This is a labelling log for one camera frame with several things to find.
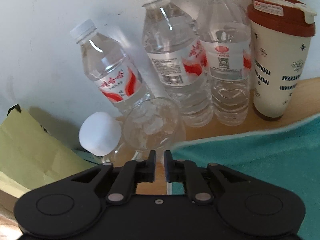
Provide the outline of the middle water bottle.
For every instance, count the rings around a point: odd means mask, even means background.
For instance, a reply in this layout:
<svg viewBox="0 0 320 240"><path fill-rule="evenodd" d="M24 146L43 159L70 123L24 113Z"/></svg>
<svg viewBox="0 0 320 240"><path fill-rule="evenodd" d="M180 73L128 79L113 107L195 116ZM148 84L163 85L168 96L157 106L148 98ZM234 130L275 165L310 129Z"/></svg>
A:
<svg viewBox="0 0 320 240"><path fill-rule="evenodd" d="M168 96L190 127L213 118L207 58L196 21L171 0L139 0L145 8L142 44Z"/></svg>

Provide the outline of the red lid patterned tumbler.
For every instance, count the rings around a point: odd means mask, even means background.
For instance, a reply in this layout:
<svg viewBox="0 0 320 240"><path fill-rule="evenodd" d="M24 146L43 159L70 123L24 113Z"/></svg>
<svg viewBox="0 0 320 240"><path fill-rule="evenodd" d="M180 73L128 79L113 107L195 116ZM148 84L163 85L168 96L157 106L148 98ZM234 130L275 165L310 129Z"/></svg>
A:
<svg viewBox="0 0 320 240"><path fill-rule="evenodd" d="M302 75L317 13L298 0L253 0L251 22L254 110L268 121L279 120Z"/></svg>

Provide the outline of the yellow-green paper bag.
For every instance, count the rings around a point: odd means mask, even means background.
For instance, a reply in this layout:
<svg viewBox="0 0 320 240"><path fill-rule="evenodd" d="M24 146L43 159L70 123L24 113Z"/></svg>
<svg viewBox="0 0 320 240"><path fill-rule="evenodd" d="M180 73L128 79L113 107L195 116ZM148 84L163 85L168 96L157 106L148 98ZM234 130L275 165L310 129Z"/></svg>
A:
<svg viewBox="0 0 320 240"><path fill-rule="evenodd" d="M20 198L93 167L15 105L1 123L1 191Z"/></svg>

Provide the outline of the leftmost water bottle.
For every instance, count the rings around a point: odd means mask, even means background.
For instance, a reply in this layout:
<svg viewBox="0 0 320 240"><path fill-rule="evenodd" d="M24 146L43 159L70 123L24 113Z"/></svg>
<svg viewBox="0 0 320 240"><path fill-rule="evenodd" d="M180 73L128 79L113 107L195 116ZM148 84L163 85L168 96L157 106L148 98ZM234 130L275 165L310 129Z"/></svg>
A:
<svg viewBox="0 0 320 240"><path fill-rule="evenodd" d="M92 20L70 32L80 45L84 73L122 115L154 97L121 44L97 31Z"/></svg>

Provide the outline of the water bottle nearest tumbler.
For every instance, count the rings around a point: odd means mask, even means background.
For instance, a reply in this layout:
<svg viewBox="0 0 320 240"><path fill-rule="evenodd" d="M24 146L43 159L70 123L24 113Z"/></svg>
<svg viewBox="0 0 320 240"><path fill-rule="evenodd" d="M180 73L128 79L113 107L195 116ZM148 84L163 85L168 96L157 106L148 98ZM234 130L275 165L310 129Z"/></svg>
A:
<svg viewBox="0 0 320 240"><path fill-rule="evenodd" d="M248 113L251 29L235 0L203 0L197 16L206 52L214 113L224 125L242 124Z"/></svg>

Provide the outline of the water bottle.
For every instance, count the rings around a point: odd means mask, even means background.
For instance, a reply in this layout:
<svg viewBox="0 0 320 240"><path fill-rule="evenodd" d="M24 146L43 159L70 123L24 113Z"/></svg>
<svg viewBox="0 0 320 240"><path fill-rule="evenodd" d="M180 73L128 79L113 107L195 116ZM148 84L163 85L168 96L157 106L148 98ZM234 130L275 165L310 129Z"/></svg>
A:
<svg viewBox="0 0 320 240"><path fill-rule="evenodd" d="M171 0L139 0L145 8L142 44L168 96L190 127L213 118L207 58L196 21Z"/></svg>
<svg viewBox="0 0 320 240"><path fill-rule="evenodd" d="M70 32L80 45L84 73L122 115L154 97L121 44L97 31L92 20Z"/></svg>

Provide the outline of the teal towel white trim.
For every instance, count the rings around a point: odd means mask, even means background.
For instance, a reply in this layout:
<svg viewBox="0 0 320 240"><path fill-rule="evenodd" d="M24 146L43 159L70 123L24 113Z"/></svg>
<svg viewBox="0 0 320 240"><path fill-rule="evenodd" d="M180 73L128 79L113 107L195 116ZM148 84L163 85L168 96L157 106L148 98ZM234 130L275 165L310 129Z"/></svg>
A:
<svg viewBox="0 0 320 240"><path fill-rule="evenodd" d="M306 206L298 234L319 239L319 114L278 129L182 142L172 156L199 167L218 163L296 193Z"/></svg>

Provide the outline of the small white cap jar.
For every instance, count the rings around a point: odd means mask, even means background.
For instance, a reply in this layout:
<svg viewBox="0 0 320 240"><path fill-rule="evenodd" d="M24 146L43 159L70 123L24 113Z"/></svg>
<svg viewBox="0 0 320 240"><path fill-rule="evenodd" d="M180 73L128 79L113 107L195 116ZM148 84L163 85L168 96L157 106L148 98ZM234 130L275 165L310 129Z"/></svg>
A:
<svg viewBox="0 0 320 240"><path fill-rule="evenodd" d="M123 145L122 122L106 112L93 113L81 125L78 137L82 148L100 162L115 162Z"/></svg>

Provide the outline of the clear drinking glass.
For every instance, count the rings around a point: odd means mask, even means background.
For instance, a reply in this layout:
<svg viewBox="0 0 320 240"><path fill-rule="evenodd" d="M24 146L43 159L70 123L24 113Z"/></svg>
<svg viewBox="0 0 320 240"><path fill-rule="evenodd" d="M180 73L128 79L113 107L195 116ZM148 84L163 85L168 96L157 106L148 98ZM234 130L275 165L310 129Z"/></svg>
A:
<svg viewBox="0 0 320 240"><path fill-rule="evenodd" d="M184 123L175 102L153 98L138 104L126 117L125 142L147 158L156 151L158 163L164 163L164 152L186 138Z"/></svg>

